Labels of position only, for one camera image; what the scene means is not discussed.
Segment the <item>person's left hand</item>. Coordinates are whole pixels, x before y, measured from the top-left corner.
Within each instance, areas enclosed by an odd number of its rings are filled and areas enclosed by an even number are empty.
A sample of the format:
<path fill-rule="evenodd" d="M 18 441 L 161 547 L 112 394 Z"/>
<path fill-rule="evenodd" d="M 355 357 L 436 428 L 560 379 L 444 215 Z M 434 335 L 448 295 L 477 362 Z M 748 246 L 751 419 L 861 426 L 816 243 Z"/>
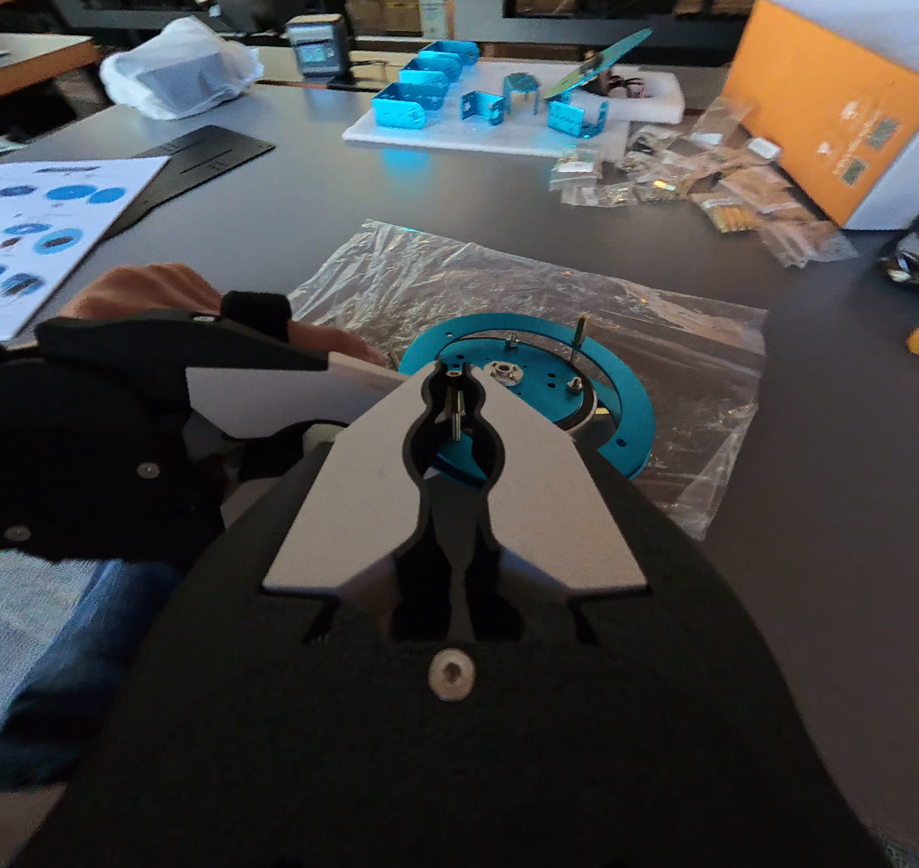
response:
<path fill-rule="evenodd" d="M 154 309 L 218 314 L 224 295 L 188 265 L 120 266 L 93 281 L 60 312 L 76 320 L 117 320 Z M 377 366 L 386 357 L 353 334 L 288 322 L 288 340 L 305 351 L 338 352 Z"/>

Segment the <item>stack of cardboard boxes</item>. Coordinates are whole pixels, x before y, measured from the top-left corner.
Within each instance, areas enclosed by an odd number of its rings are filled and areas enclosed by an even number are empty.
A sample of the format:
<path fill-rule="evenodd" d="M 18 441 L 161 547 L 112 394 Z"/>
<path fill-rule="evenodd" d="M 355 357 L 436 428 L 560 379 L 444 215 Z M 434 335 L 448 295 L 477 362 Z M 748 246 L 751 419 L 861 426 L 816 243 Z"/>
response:
<path fill-rule="evenodd" d="M 450 38 L 444 0 L 345 0 L 358 35 Z"/>

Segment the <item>set of blue metal parts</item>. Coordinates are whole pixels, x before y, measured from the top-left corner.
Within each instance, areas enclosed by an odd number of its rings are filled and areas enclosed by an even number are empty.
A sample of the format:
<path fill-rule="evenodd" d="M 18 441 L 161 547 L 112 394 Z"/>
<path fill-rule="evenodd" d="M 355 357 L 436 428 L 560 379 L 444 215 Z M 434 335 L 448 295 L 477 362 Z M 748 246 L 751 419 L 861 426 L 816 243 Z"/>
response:
<path fill-rule="evenodd" d="M 605 128 L 608 98 L 619 91 L 626 99 L 642 99 L 646 81 L 616 72 L 615 65 L 650 38 L 644 28 L 584 58 L 568 75 L 544 90 L 528 71 L 514 71 L 503 78 L 500 93 L 472 90 L 459 100 L 460 120 L 478 117 L 493 127 L 511 114 L 516 97 L 533 103 L 534 115 L 544 112 L 548 127 L 575 139 L 592 139 Z M 372 99 L 372 111 L 380 127 L 422 130 L 429 117 L 440 111 L 450 88 L 466 70 L 478 64 L 480 48 L 475 42 L 439 39 L 421 48 L 399 71 L 397 81 Z"/>

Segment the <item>wood-edged side table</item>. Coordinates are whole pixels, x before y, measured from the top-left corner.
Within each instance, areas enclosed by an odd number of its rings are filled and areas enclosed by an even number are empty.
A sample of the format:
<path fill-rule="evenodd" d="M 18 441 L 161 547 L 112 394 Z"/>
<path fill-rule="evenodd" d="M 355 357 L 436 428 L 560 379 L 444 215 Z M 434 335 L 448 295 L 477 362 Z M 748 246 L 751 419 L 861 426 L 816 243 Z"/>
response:
<path fill-rule="evenodd" d="M 98 65 L 90 36 L 1 34 L 1 97 Z"/>

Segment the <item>grey desk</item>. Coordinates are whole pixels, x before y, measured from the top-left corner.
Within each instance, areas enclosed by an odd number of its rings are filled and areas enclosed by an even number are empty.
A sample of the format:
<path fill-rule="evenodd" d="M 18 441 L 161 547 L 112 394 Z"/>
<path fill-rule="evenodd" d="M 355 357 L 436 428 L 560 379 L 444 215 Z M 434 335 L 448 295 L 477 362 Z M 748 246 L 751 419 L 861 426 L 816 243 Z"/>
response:
<path fill-rule="evenodd" d="M 768 310 L 759 409 L 703 544 L 785 671 L 849 803 L 917 851 L 917 297 L 858 259 L 781 268 L 688 203 L 570 208 L 549 162 L 341 139 L 355 93 L 256 86 L 187 122 L 114 106 L 7 162 L 126 159 L 218 124 L 275 150 L 105 243 L 44 320 L 119 265 L 178 262 L 219 290 L 290 292 L 366 219 L 650 288 Z"/>

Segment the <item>printed instruction sheet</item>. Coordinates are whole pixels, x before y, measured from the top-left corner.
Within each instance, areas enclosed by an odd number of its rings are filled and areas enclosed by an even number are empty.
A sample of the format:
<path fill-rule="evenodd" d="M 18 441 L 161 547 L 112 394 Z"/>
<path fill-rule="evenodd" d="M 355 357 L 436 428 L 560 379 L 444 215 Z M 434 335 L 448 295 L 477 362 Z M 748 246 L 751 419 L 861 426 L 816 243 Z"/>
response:
<path fill-rule="evenodd" d="M 23 332 L 168 161 L 2 162 L 3 343 Z"/>

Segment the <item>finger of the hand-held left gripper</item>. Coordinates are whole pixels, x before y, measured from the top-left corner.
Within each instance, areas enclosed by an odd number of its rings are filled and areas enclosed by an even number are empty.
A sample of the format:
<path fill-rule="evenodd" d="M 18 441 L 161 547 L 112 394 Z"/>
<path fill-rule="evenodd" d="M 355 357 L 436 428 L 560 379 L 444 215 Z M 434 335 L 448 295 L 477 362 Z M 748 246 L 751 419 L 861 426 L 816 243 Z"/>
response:
<path fill-rule="evenodd" d="M 349 425 L 406 376 L 339 353 L 320 371 L 189 367 L 190 407 L 234 439 L 261 439 L 305 423 Z"/>

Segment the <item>clear plastic bag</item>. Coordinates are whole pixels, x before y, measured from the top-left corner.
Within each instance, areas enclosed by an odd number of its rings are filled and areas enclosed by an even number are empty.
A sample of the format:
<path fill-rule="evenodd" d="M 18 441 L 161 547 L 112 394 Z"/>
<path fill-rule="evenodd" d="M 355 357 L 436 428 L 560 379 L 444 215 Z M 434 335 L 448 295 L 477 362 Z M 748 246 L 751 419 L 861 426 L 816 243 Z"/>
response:
<path fill-rule="evenodd" d="M 515 313 L 622 360 L 656 419 L 637 486 L 700 540 L 758 408 L 766 312 L 649 288 L 369 220 L 289 295 L 294 319 L 356 334 L 390 358 L 439 323 Z"/>

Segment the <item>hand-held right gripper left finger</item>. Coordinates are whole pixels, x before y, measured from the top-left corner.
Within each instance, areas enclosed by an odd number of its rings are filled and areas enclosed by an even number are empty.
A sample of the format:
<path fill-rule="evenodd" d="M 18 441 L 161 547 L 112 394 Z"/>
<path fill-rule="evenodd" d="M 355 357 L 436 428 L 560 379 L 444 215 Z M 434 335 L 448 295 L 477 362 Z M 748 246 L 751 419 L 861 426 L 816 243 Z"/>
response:
<path fill-rule="evenodd" d="M 346 602 L 396 639 L 447 635 L 450 563 L 425 480 L 449 433 L 447 374 L 423 366 L 337 436 L 264 591 Z"/>

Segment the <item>black foil bag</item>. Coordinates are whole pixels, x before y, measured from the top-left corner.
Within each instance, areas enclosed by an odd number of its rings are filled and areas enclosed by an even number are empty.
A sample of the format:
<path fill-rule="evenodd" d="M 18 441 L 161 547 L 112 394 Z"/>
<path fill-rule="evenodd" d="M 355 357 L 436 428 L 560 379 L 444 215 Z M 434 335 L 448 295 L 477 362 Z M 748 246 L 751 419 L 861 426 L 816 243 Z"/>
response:
<path fill-rule="evenodd" d="M 879 269 L 898 288 L 918 291 L 918 232 L 891 241 L 879 257 Z"/>

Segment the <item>blue round metal turntable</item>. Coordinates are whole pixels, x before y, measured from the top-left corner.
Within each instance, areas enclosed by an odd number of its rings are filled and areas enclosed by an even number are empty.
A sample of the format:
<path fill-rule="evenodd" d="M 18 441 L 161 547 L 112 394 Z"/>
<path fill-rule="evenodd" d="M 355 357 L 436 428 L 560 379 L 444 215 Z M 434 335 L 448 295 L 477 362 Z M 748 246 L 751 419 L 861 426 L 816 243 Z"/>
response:
<path fill-rule="evenodd" d="M 419 335 L 398 363 L 410 376 L 441 361 L 447 369 L 482 369 L 493 381 L 560 429 L 574 434 L 606 410 L 614 429 L 598 447 L 627 479 L 647 464 L 656 435 L 650 396 L 633 371 L 611 350 L 585 336 L 580 369 L 569 357 L 574 329 L 517 313 L 469 314 L 439 323 Z M 517 333 L 516 350 L 504 341 Z M 568 392 L 567 382 L 581 377 L 583 391 Z"/>

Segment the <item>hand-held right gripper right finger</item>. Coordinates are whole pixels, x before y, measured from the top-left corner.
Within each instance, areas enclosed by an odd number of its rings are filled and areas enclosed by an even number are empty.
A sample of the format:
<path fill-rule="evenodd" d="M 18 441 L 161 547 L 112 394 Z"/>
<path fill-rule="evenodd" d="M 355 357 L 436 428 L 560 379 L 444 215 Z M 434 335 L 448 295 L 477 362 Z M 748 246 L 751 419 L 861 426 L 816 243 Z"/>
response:
<path fill-rule="evenodd" d="M 644 593 L 649 582 L 566 433 L 465 366 L 472 453 L 487 478 L 465 579 L 477 640 L 518 640 L 543 605 Z"/>

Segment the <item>white wrapped package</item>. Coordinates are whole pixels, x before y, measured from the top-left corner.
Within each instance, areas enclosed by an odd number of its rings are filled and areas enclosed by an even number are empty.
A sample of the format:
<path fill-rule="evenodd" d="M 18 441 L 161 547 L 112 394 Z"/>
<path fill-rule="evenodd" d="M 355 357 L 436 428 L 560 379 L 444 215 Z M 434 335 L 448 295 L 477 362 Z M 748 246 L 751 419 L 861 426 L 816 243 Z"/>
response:
<path fill-rule="evenodd" d="M 264 75 L 258 51 L 225 40 L 195 17 L 110 55 L 99 67 L 109 99 L 157 121 L 202 115 L 238 98 Z"/>

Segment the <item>white flat tray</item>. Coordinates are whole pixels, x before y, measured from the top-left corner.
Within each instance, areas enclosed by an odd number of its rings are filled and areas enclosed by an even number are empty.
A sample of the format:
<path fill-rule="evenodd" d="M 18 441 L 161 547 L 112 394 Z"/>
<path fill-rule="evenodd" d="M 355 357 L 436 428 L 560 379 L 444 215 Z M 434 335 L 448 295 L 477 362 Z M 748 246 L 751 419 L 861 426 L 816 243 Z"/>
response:
<path fill-rule="evenodd" d="M 632 125 L 675 126 L 684 116 L 684 92 L 677 77 L 668 71 L 647 71 L 622 64 L 615 66 L 626 77 L 646 81 L 647 93 L 641 99 L 626 99 L 622 91 L 608 98 L 609 108 L 604 130 L 592 139 L 575 139 L 548 127 L 544 112 L 533 113 L 533 103 L 518 96 L 504 123 L 493 127 L 478 117 L 460 120 L 459 102 L 463 93 L 481 90 L 500 93 L 503 78 L 514 71 L 528 71 L 540 81 L 544 90 L 559 81 L 571 64 L 548 61 L 486 60 L 466 70 L 459 82 L 448 91 L 442 109 L 429 117 L 422 130 L 380 127 L 371 110 L 347 128 L 346 142 L 426 150 L 464 150 L 557 158 L 579 142 L 598 150 L 609 162 L 618 160 L 626 147 Z"/>

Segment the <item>dark box with pale label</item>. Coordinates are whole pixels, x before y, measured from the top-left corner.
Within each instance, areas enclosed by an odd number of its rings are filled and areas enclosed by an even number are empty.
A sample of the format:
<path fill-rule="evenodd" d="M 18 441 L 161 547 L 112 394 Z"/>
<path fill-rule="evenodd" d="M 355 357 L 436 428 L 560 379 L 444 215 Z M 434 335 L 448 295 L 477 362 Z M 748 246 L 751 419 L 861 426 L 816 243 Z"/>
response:
<path fill-rule="evenodd" d="M 285 36 L 304 81 L 329 82 L 351 73 L 347 22 L 340 13 L 293 17 Z"/>

